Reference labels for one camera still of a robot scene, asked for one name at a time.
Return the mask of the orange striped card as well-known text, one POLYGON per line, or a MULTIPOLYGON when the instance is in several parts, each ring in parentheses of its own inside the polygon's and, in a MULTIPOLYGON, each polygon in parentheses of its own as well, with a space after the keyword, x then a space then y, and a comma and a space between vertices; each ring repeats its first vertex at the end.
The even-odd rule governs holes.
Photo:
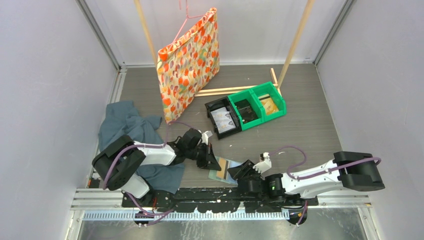
POLYGON ((216 178, 221 182, 232 184, 234 180, 229 174, 228 169, 232 167, 233 161, 225 159, 223 157, 219 157, 217 161, 219 165, 221 166, 221 171, 216 172, 215 174, 216 178))

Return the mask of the green card holder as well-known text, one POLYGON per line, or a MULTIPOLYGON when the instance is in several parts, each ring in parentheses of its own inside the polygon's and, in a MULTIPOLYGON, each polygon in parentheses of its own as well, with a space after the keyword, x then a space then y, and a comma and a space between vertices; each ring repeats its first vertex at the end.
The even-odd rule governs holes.
POLYGON ((234 160, 229 160, 223 157, 215 157, 221 170, 210 170, 208 173, 208 178, 211 180, 227 183, 230 185, 237 186, 238 183, 234 180, 228 172, 229 168, 234 168, 240 166, 242 163, 234 160))

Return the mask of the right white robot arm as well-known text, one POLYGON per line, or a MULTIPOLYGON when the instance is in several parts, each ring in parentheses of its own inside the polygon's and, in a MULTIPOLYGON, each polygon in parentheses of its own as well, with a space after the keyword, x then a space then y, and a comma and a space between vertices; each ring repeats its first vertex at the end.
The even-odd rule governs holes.
POLYGON ((370 153, 339 151, 319 166, 263 176, 272 167, 271 154, 264 152, 258 163, 246 160, 228 173, 243 197, 299 205, 303 200, 335 190, 373 192, 385 189, 378 165, 381 159, 370 153))

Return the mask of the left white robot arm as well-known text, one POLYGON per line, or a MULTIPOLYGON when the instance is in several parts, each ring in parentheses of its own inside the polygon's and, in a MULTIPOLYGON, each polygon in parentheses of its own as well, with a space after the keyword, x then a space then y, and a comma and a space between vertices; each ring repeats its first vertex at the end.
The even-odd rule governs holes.
POLYGON ((103 187, 122 190, 134 197, 141 207, 153 202, 153 185, 137 174, 141 166, 175 166, 186 159, 193 160, 200 169, 220 171, 208 139, 210 131, 190 128, 183 136, 165 144, 146 144, 123 135, 101 151, 92 166, 103 180, 103 187))

